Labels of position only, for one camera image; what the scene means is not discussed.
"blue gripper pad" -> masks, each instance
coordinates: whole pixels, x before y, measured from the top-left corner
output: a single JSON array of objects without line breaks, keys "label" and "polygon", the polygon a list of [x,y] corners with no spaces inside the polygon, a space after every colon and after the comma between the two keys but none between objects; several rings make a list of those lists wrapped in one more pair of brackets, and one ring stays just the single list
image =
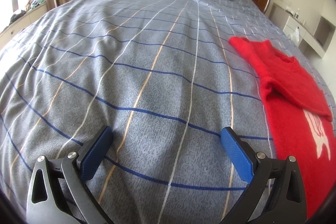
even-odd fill
[{"label": "blue gripper pad", "polygon": [[245,152],[225,128],[220,132],[220,141],[241,180],[250,183],[253,178],[253,165]]},{"label": "blue gripper pad", "polygon": [[82,181],[87,181],[93,178],[111,144],[112,131],[110,127],[106,127],[82,161],[80,172]]}]

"bed sheet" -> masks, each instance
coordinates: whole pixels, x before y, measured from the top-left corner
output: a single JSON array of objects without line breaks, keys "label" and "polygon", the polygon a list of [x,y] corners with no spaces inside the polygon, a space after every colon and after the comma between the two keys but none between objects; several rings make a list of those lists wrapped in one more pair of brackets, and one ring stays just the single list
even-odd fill
[{"label": "bed sheet", "polygon": [[115,223],[219,223],[246,186],[221,129],[276,157],[259,78],[233,35],[296,56],[335,111],[319,73],[251,0],[73,0],[17,34],[0,52],[0,184],[15,209],[25,217],[38,156],[78,151],[106,124],[113,144],[87,185]]}]

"cabinet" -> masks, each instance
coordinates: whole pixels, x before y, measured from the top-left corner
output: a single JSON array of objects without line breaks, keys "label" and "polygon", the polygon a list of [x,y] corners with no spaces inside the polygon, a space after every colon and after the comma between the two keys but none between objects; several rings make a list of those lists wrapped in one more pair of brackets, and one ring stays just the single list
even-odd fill
[{"label": "cabinet", "polygon": [[274,25],[282,29],[288,38],[290,35],[295,33],[296,28],[299,28],[299,42],[295,44],[303,54],[305,54],[306,51],[313,50],[319,58],[324,56],[325,49],[321,46],[317,39],[310,34],[300,22],[298,22],[279,5],[275,3],[273,4],[269,14],[269,19]]},{"label": "cabinet", "polygon": [[28,27],[36,20],[40,19],[47,12],[47,5],[43,3],[33,10],[25,13],[17,21],[11,24],[7,29],[0,34],[0,50],[22,29]]}]

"plastic bottle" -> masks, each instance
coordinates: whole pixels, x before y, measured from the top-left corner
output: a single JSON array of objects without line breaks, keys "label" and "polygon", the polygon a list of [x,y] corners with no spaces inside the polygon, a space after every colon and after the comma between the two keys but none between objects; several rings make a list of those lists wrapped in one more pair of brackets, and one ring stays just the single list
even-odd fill
[{"label": "plastic bottle", "polygon": [[300,9],[297,9],[294,18],[298,19],[299,18],[299,13],[300,13]]}]

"red cloth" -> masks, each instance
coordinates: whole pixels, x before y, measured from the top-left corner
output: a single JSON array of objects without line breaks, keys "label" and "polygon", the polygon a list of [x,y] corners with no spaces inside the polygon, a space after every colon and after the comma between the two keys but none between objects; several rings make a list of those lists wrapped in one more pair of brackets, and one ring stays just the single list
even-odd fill
[{"label": "red cloth", "polygon": [[336,180],[336,140],[323,92],[295,57],[269,40],[231,37],[229,43],[260,78],[260,96],[279,159],[296,157],[312,216]]}]

